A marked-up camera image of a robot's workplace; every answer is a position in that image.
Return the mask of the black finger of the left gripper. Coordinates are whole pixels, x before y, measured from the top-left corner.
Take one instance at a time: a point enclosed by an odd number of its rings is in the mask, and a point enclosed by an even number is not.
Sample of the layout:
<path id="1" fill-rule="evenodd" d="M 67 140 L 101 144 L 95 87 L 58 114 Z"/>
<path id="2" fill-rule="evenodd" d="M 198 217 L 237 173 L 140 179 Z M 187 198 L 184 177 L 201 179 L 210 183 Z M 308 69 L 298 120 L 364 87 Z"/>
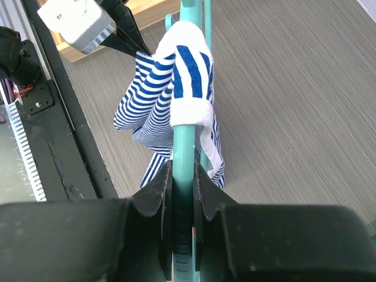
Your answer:
<path id="1" fill-rule="evenodd" d="M 135 18 L 127 1 L 121 0 L 100 0 L 98 4 L 109 14 L 116 24 L 115 31 L 107 37 L 100 45 L 110 47 L 130 56 L 135 56 L 137 51 L 151 55 L 146 46 Z"/>

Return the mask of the blue white striped tank top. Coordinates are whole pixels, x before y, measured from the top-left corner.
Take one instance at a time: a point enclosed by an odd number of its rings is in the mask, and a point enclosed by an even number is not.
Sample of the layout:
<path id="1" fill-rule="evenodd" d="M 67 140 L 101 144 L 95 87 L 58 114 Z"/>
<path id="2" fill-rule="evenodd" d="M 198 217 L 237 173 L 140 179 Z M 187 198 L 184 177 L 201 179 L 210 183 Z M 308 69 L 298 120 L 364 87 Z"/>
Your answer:
<path id="1" fill-rule="evenodd" d="M 176 155 L 174 127 L 196 125 L 195 157 L 208 158 L 207 174 L 223 188 L 224 159 L 214 112 L 213 57 L 201 29 L 188 21 L 170 27 L 155 54 L 138 51 L 135 78 L 115 112 L 118 130 L 132 130 L 132 138 L 153 151 L 141 181 L 148 184 Z"/>

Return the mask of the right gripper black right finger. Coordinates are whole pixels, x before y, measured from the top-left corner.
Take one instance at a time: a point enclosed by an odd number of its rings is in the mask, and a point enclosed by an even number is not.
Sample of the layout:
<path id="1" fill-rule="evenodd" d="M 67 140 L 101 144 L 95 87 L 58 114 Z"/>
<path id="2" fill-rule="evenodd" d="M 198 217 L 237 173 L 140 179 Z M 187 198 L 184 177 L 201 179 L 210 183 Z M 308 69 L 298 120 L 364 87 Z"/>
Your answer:
<path id="1" fill-rule="evenodd" d="M 194 168 L 201 281 L 374 281 L 375 246 L 345 206 L 240 204 Z"/>

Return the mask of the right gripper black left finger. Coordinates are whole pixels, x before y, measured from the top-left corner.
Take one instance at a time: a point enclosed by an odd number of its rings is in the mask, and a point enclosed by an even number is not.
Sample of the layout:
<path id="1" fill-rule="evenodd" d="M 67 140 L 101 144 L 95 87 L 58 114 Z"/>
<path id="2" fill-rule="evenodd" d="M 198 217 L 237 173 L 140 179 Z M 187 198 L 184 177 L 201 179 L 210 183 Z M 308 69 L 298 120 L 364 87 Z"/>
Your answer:
<path id="1" fill-rule="evenodd" d="M 171 162 L 128 199 L 1 206 L 2 281 L 171 277 Z"/>

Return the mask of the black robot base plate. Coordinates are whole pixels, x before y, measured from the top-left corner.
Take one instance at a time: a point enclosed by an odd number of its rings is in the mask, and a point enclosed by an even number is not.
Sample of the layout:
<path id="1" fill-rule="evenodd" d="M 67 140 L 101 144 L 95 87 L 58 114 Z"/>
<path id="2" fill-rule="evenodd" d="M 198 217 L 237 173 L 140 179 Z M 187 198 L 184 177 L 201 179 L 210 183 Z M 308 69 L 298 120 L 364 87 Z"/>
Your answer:
<path id="1" fill-rule="evenodd" d="M 118 194 L 36 1 L 22 1 L 37 51 L 52 80 L 54 104 L 24 119 L 46 199 L 116 199 Z"/>

